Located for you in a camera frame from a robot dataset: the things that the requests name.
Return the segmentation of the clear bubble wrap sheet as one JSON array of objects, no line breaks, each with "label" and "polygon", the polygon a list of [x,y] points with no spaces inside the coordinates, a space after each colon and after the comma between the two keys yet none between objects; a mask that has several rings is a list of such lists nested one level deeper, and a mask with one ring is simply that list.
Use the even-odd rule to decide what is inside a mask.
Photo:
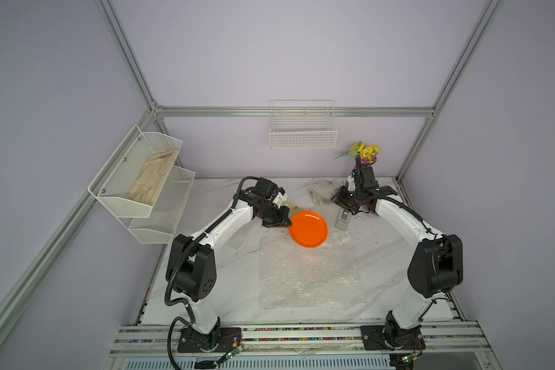
[{"label": "clear bubble wrap sheet", "polygon": [[287,236],[262,237],[260,308],[314,308],[366,302],[354,240],[349,231],[337,231],[321,246],[303,248]]},{"label": "clear bubble wrap sheet", "polygon": [[345,183],[337,179],[319,178],[309,181],[305,189],[315,205],[326,205],[332,202],[333,197]]}]

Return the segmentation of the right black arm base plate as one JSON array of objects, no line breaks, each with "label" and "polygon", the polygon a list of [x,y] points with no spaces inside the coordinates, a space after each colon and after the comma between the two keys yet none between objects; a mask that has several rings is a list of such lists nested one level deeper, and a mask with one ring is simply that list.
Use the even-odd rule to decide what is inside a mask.
[{"label": "right black arm base plate", "polygon": [[421,326],[402,329],[388,325],[365,325],[360,327],[361,339],[366,351],[422,350],[425,342]]}]

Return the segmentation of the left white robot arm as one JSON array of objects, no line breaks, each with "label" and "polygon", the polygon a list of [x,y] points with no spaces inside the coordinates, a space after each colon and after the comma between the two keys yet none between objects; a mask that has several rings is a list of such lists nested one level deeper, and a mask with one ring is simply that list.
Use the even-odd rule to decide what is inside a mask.
[{"label": "left white robot arm", "polygon": [[207,302],[217,280],[215,252],[237,231],[258,219],[264,228],[289,228],[289,208],[284,188],[263,177],[244,177],[228,206],[200,231],[174,238],[166,269],[163,302],[182,304],[191,328],[211,335],[220,327],[213,305]]}]

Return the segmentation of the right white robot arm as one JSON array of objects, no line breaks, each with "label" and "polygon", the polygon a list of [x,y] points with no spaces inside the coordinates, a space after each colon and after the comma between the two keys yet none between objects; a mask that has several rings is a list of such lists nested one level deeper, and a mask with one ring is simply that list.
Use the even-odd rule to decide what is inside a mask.
[{"label": "right white robot arm", "polygon": [[463,243],[444,234],[401,201],[390,186],[381,186],[370,165],[355,158],[351,175],[331,198],[348,214],[373,212],[388,221],[414,248],[407,268],[409,288],[391,310],[382,329],[382,344],[401,349],[418,339],[422,319],[437,302],[463,282]]}]

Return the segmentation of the orange dinner plate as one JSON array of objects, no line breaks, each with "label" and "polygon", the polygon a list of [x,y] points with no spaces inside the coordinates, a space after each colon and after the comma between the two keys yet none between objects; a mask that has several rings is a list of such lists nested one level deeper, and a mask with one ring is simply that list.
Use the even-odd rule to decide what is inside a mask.
[{"label": "orange dinner plate", "polygon": [[328,225],[325,219],[312,211],[301,211],[291,218],[288,228],[291,239],[303,248],[317,248],[328,237]]}]

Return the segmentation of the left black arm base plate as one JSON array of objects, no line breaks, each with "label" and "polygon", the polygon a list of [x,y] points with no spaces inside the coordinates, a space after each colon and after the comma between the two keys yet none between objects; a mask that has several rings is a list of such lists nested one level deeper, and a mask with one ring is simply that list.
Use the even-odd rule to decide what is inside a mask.
[{"label": "left black arm base plate", "polygon": [[241,328],[220,327],[204,335],[192,328],[183,328],[175,349],[178,353],[228,352],[242,336]]}]

